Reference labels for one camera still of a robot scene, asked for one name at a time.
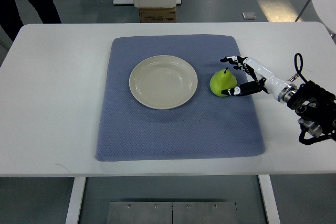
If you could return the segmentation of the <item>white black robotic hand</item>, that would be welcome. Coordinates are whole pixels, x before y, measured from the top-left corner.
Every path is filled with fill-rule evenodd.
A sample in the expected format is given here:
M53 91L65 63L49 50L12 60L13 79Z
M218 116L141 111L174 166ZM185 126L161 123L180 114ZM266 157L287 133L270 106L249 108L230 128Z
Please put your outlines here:
M276 101L287 103L297 92L295 84L279 79L273 72L251 57L224 57L221 62L232 64L234 69L246 72L253 79L231 89L222 90L221 94L223 95L242 97L264 91L273 95Z

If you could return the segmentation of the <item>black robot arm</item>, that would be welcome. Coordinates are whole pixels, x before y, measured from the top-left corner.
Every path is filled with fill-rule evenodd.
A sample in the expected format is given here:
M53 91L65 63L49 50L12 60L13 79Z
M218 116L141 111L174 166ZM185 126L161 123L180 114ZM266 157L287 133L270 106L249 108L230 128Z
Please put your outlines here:
M303 83L287 102L287 107L299 117L300 143L312 145L325 140L335 140L335 94L320 87L302 75L303 57L294 56L296 74Z

